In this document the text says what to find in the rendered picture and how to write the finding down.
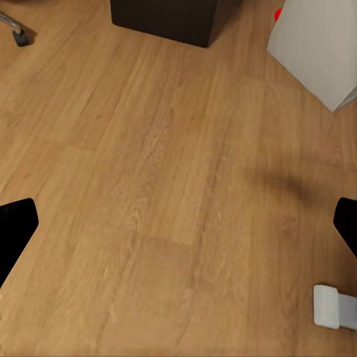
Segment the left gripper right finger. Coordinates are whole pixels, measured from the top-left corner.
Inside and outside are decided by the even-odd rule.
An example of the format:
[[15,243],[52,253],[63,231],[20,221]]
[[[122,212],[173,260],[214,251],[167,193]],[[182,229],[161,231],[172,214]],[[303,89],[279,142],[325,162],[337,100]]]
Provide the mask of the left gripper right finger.
[[357,201],[340,198],[333,224],[357,258]]

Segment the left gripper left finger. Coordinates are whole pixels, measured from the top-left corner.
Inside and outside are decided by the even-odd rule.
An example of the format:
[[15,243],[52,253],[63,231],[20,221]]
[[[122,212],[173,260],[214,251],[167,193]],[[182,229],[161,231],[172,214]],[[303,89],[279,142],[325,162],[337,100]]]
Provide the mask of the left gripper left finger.
[[33,199],[0,206],[0,287],[39,225]]

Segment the swivel chair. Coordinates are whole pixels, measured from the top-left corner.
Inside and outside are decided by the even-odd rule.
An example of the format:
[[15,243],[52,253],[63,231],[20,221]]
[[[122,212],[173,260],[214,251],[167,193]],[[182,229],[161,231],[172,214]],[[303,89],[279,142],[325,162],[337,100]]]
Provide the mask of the swivel chair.
[[16,21],[8,18],[8,16],[5,16],[3,13],[0,13],[0,21],[3,21],[7,25],[14,28],[13,36],[18,46],[20,46],[20,44],[23,42],[27,44],[29,43],[26,33],[19,27],[19,24]]

